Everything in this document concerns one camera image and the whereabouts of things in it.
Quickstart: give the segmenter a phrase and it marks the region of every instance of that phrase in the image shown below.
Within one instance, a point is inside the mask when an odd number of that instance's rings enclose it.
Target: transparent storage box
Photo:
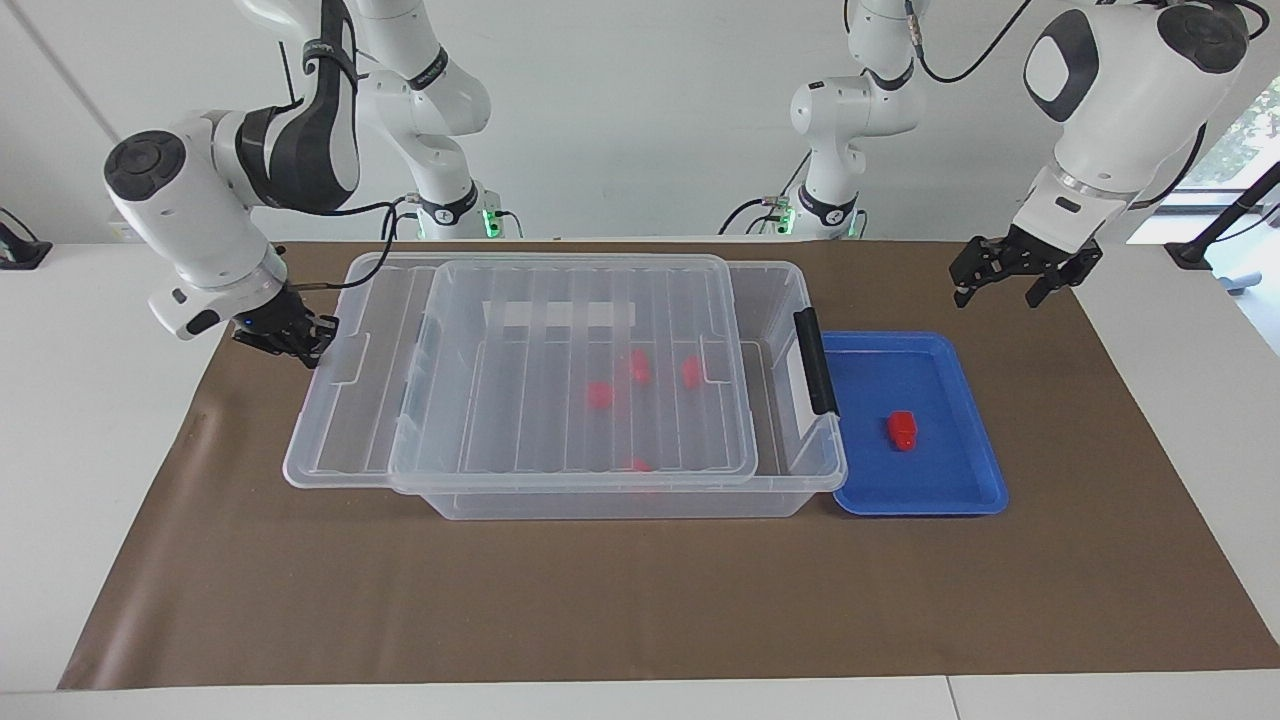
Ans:
[[[393,254],[339,299],[285,477],[451,519],[787,516],[846,474],[808,306],[786,263]]]

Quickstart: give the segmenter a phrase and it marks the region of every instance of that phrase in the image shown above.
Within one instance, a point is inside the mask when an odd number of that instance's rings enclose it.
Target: red toy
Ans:
[[[631,379],[636,384],[646,386],[653,382],[653,369],[649,365],[649,354],[644,350],[631,351]]]
[[[888,437],[893,441],[893,446],[902,452],[915,450],[916,433],[915,415],[899,410],[888,416]]]
[[[586,404],[593,410],[608,410],[613,405],[613,386],[609,383],[588,383]]]
[[[685,387],[696,388],[703,383],[703,361],[696,355],[690,355],[680,365],[680,374],[685,379]]]

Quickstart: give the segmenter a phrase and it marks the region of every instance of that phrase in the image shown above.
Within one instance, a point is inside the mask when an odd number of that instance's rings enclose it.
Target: brown table surface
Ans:
[[[1280,667],[1069,292],[1032,311],[1015,281],[959,311],[943,243],[489,247],[791,260],[827,329],[946,334],[1009,510],[859,519],[823,495],[786,520],[452,523],[300,491],[280,462],[310,375],[224,340],[63,688]],[[370,249],[287,259],[330,279]]]

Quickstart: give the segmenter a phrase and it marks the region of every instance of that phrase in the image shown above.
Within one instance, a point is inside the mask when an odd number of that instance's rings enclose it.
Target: black handle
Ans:
[[[827,350],[822,346],[822,327],[818,324],[818,311],[806,307],[795,314],[796,337],[800,343],[800,359],[804,361],[804,377],[809,386],[809,404],[814,415],[833,413],[836,388],[831,384],[831,370],[827,368]]]

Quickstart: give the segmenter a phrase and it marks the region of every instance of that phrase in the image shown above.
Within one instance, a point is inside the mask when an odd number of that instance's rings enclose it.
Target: white label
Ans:
[[[493,322],[490,316],[492,304],[484,301],[484,322],[489,324]],[[567,328],[573,324],[573,302],[547,302],[545,307],[545,324],[549,328]],[[614,309],[616,302],[588,302],[586,304],[586,324],[593,328],[612,328],[614,322]],[[627,304],[627,324],[635,327],[636,324],[636,306],[635,302]],[[506,328],[527,328],[532,325],[534,322],[534,304],[527,301],[508,302],[506,311],[503,313],[502,324]]]
[[[813,414],[813,402],[809,401],[809,380],[804,374],[799,342],[792,342],[787,351],[787,377],[791,379],[791,404],[796,409],[796,434],[804,437],[818,416]]]

